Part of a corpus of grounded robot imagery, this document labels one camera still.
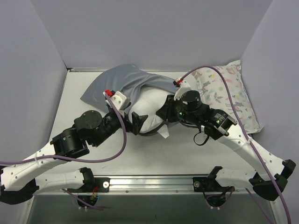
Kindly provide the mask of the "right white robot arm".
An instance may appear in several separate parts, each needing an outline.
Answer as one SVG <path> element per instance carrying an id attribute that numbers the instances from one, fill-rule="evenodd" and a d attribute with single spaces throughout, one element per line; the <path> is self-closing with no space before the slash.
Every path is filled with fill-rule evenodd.
<path id="1" fill-rule="evenodd" d="M 212 191 L 236 187 L 253 190 L 268 201 L 283 192 L 296 163 L 282 160 L 268 152 L 242 131 L 242 127 L 226 112 L 212 109 L 200 100 L 197 91 L 187 91 L 180 100 L 169 95 L 157 116 L 168 123 L 197 128 L 200 132 L 237 153 L 253 169 L 231 170 L 216 166 L 207 177 Z"/>

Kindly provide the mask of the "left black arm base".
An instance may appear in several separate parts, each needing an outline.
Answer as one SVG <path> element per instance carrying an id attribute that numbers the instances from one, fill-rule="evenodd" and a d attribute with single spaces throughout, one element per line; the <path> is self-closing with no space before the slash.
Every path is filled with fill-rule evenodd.
<path id="1" fill-rule="evenodd" d="M 90 168 L 80 168 L 75 174 L 79 180 L 79 185 L 75 187 L 66 187 L 62 191 L 76 200 L 79 210 L 99 210 L 103 211 L 104 206 L 96 206 L 99 200 L 99 193 L 108 193 L 110 187 L 110 178 L 95 177 Z"/>

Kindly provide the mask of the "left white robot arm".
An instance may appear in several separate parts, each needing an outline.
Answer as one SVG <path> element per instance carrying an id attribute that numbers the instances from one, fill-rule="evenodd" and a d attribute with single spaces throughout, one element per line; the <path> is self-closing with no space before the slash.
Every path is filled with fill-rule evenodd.
<path id="1" fill-rule="evenodd" d="M 132 117 L 129 121 L 113 110 L 105 116 L 93 110 L 84 112 L 74 120 L 72 127 L 55 136 L 35 154 L 20 163 L 0 167 L 1 202 L 15 205 L 42 192 L 64 188 L 83 193 L 92 191 L 96 181 L 89 168 L 54 175 L 46 172 L 79 160 L 89 154 L 88 146 L 98 147 L 119 129 L 137 135 L 147 116 L 133 112 Z"/>

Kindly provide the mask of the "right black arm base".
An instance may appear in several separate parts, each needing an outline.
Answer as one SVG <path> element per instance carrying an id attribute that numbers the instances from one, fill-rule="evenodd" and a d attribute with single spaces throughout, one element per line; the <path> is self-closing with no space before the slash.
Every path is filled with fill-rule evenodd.
<path id="1" fill-rule="evenodd" d="M 216 181 L 216 177 L 222 169 L 223 167 L 216 166 L 208 175 L 192 178 L 193 191 L 202 193 L 207 205 L 212 210 L 220 210 L 235 191 L 233 186 L 223 187 Z"/>

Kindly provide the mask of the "grey pillowcase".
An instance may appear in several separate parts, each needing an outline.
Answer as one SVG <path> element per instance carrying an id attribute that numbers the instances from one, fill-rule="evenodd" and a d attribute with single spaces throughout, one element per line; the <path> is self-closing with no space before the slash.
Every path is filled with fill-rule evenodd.
<path id="1" fill-rule="evenodd" d="M 103 112 L 107 112 L 103 92 L 105 90 L 120 91 L 131 102 L 130 106 L 125 110 L 128 118 L 128 112 L 139 98 L 142 87 L 150 86 L 175 94 L 177 89 L 173 81 L 170 77 L 147 73 L 133 65 L 124 64 L 100 74 L 89 85 L 80 99 Z"/>

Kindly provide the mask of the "white pillow insert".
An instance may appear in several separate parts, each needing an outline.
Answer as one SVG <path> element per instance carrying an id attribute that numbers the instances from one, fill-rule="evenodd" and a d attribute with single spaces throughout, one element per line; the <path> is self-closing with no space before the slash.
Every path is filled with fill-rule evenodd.
<path id="1" fill-rule="evenodd" d="M 138 116 L 148 116 L 138 131 L 139 135 L 149 136 L 158 133 L 165 139 L 169 137 L 167 124 L 156 115 L 156 112 L 165 104 L 167 96 L 172 94 L 172 92 L 150 86 L 140 89 L 139 98 L 128 112 L 130 122 L 133 121 L 132 113 L 134 112 Z"/>

